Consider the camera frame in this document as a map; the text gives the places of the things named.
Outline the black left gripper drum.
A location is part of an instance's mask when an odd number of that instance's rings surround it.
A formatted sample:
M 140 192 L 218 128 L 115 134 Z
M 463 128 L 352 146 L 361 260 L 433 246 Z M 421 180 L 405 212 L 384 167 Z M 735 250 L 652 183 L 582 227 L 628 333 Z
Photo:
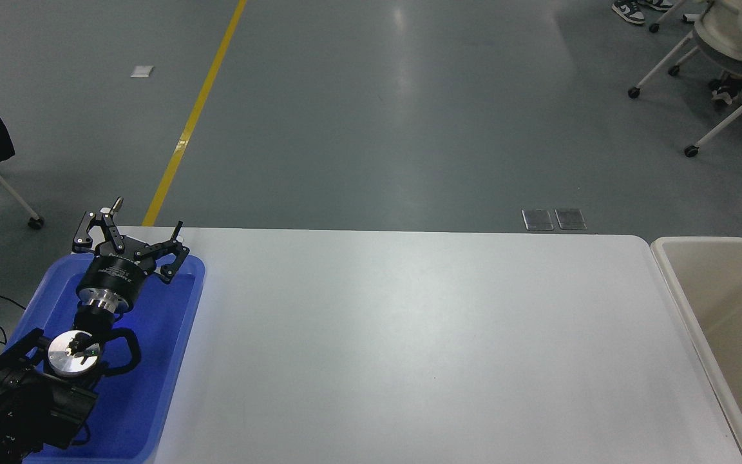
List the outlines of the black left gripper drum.
M 147 262 L 114 255 L 95 256 L 77 285 L 77 296 L 83 304 L 133 309 L 152 272 Z

